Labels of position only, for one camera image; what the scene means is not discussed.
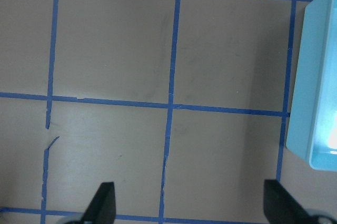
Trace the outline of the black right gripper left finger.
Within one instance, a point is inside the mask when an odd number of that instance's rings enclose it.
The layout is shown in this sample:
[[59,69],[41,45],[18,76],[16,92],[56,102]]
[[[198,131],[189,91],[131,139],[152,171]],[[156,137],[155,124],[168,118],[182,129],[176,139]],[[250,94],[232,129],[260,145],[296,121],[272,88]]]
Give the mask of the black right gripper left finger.
[[113,182],[103,182],[82,215],[82,223],[114,223],[116,218],[115,187]]

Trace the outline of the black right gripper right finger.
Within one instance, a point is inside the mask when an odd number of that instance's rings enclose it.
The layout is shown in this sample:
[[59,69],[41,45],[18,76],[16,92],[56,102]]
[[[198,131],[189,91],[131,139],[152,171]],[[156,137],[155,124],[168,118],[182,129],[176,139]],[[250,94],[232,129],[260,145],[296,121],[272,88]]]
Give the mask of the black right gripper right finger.
[[271,224],[319,223],[277,181],[264,181],[264,215]]

